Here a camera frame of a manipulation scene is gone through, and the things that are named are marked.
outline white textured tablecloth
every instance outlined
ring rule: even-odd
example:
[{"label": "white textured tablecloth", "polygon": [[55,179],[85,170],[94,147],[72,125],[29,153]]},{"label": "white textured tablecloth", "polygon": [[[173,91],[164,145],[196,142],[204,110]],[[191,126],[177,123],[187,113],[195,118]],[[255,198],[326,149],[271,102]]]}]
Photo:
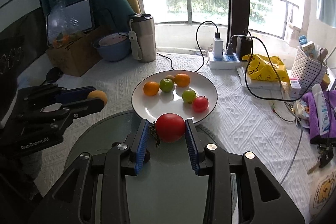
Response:
[{"label": "white textured tablecloth", "polygon": [[[193,55],[166,54],[173,60],[175,69],[196,70],[202,58]],[[51,188],[63,173],[66,158],[79,136],[99,120],[112,114],[132,109],[131,96],[136,85],[146,77],[170,70],[170,61],[158,56],[151,63],[142,64],[131,57],[118,63],[100,61],[82,77],[64,75],[58,85],[68,89],[93,85],[108,96],[108,103],[100,113],[95,113],[73,121],[65,131],[64,141],[43,151],[42,169],[35,180],[42,195]],[[228,152],[242,155],[254,152],[279,181],[285,175],[296,149],[300,130],[294,123],[278,118],[271,111],[268,101],[253,97],[240,84],[234,70],[210,70],[204,65],[199,73],[213,82],[218,92],[218,102],[214,111],[202,121],[214,134],[215,141]],[[259,91],[270,96],[270,91]],[[275,104],[277,112],[284,118],[293,120],[283,103]],[[309,200],[311,179],[307,170],[316,162],[316,148],[309,144],[307,133],[302,141],[294,164],[283,183],[284,189],[309,220]]]}]

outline plate rim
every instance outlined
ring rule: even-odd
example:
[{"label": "plate rim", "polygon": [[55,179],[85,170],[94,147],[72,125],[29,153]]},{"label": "plate rim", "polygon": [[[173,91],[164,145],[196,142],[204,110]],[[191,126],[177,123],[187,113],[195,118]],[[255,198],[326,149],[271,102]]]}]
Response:
[{"label": "plate rim", "polygon": [[194,72],[194,71],[190,71],[190,70],[182,70],[182,69],[165,70],[165,71],[159,71],[159,72],[156,72],[156,73],[154,73],[154,74],[152,74],[152,75],[150,75],[150,76],[147,76],[147,77],[146,77],[145,79],[143,79],[139,84],[137,84],[137,86],[134,88],[134,90],[133,90],[133,92],[132,92],[132,96],[131,96],[131,105],[132,105],[132,108],[133,108],[134,112],[135,112],[141,119],[143,119],[143,118],[142,118],[142,117],[140,116],[140,114],[134,109],[134,106],[133,106],[133,94],[134,94],[135,90],[137,89],[137,87],[138,87],[143,81],[145,81],[147,78],[149,78],[149,77],[151,77],[151,76],[153,76],[153,75],[156,75],[156,74],[159,74],[159,73],[162,73],[162,72],[169,72],[169,71],[176,71],[176,70],[179,70],[179,71],[188,71],[188,72],[196,73],[196,74],[198,74],[198,75],[204,77],[206,80],[208,80],[208,81],[211,83],[211,85],[213,85],[213,87],[214,87],[214,89],[215,89],[215,91],[216,91],[216,103],[215,103],[213,109],[212,109],[212,110],[211,110],[211,111],[210,111],[204,118],[202,118],[201,120],[199,120],[199,121],[197,121],[197,122],[194,122],[194,124],[199,124],[201,121],[203,121],[206,117],[208,117],[208,116],[214,111],[214,109],[215,109],[215,107],[216,107],[216,105],[217,105],[217,102],[218,102],[218,92],[217,92],[217,89],[216,89],[215,85],[213,84],[213,82],[211,82],[211,80],[210,80],[209,78],[205,77],[204,75],[201,75],[201,74],[198,73],[198,72]]}]

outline power strip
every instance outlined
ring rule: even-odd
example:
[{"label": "power strip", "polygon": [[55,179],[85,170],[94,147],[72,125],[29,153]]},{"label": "power strip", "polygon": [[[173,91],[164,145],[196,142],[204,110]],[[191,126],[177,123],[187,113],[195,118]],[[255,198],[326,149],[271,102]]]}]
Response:
[{"label": "power strip", "polygon": [[209,65],[210,69],[230,69],[236,70],[237,67],[241,66],[241,62],[234,52],[233,55],[226,55],[223,52],[222,58],[215,58],[213,52],[209,52],[209,61],[207,65]]}]

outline white plastic basket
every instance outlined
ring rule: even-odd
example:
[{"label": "white plastic basket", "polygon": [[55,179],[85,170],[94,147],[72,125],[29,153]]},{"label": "white plastic basket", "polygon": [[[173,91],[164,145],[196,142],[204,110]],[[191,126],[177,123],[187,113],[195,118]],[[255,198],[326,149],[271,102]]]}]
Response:
[{"label": "white plastic basket", "polygon": [[[322,63],[322,70],[320,61],[313,60],[305,55],[305,53],[298,47],[298,51],[294,60],[294,64],[292,67],[291,77],[296,77],[299,80],[301,90],[300,95],[306,90],[311,91],[311,87],[315,84],[320,84],[324,75],[326,74],[327,67],[324,63]],[[319,73],[318,77],[311,84],[313,79]]]}]

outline table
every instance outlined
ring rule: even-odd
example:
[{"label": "table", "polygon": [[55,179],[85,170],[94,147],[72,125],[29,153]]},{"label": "table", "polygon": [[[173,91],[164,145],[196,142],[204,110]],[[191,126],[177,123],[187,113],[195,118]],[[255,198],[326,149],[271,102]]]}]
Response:
[{"label": "table", "polygon": [[[82,152],[91,155],[107,152],[112,143],[122,142],[129,133],[137,131],[141,118],[133,111],[109,116],[86,130],[72,147],[64,169]],[[210,143],[214,141],[200,128]],[[150,161],[138,176],[126,176],[127,202],[132,224],[196,224],[202,223],[208,188],[208,176],[198,177],[191,168],[185,138],[174,143],[155,146],[148,140]],[[102,175],[98,177],[101,185]],[[236,180],[232,177],[232,208],[236,206]],[[95,217],[100,219],[100,204]]]},{"label": "table", "polygon": [[[202,58],[193,55],[166,54],[175,69],[196,70]],[[158,56],[151,63],[142,64],[128,57],[117,63],[100,61],[82,77],[64,75],[58,85],[68,89],[93,85],[108,96],[108,103],[100,113],[74,120],[64,133],[63,143],[43,151],[42,168],[35,180],[44,195],[61,176],[66,158],[81,134],[99,120],[121,111],[132,109],[131,96],[136,85],[146,77],[164,70],[171,70],[170,61]],[[253,97],[240,84],[234,70],[210,70],[204,65],[199,73],[213,82],[218,92],[214,111],[202,121],[211,137],[228,152],[242,155],[254,152],[270,172],[280,181],[286,173],[296,149],[300,130],[294,123],[278,118],[271,111],[268,101]],[[274,96],[268,90],[259,94]],[[275,102],[277,113],[283,118],[293,117],[281,102]],[[309,143],[304,133],[298,154],[282,186],[294,203],[309,220],[311,177],[307,170],[316,161],[317,149]]]}]

